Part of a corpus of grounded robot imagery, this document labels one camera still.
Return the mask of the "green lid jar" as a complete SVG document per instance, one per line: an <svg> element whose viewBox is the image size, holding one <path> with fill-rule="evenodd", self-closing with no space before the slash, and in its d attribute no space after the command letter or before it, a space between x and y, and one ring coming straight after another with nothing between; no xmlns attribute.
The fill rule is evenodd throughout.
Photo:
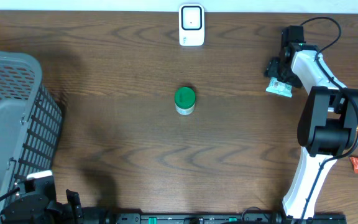
<svg viewBox="0 0 358 224"><path fill-rule="evenodd" d="M195 110L196 94L190 87L181 87L175 93L175 109L180 115L189 115Z"/></svg>

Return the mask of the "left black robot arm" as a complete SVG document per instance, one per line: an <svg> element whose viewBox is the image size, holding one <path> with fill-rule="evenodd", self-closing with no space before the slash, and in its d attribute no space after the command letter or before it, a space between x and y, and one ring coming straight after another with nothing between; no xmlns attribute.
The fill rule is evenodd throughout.
<svg viewBox="0 0 358 224"><path fill-rule="evenodd" d="M81 208L57 201L53 176L18 183L19 198L0 213L1 223L83 223Z"/></svg>

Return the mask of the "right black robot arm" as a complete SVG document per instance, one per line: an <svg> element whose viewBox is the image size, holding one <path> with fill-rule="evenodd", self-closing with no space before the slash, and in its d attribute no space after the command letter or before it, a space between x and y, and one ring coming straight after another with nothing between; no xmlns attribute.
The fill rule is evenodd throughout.
<svg viewBox="0 0 358 224"><path fill-rule="evenodd" d="M290 189L282 200L284 223L313 223L314 206L328 172L358 146L358 89L340 82L317 45L307 44L303 26L282 30L281 50L265 77L282 89L304 88L308 94L297 127L301 156Z"/></svg>

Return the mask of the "teal wet wipes pack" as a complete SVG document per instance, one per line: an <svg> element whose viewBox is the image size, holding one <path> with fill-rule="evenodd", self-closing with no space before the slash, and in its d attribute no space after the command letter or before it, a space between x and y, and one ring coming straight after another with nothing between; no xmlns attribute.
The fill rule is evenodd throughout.
<svg viewBox="0 0 358 224"><path fill-rule="evenodd" d="M292 89L291 85L280 82L275 77L272 77L265 91L276 95L291 98L292 97L291 89Z"/></svg>

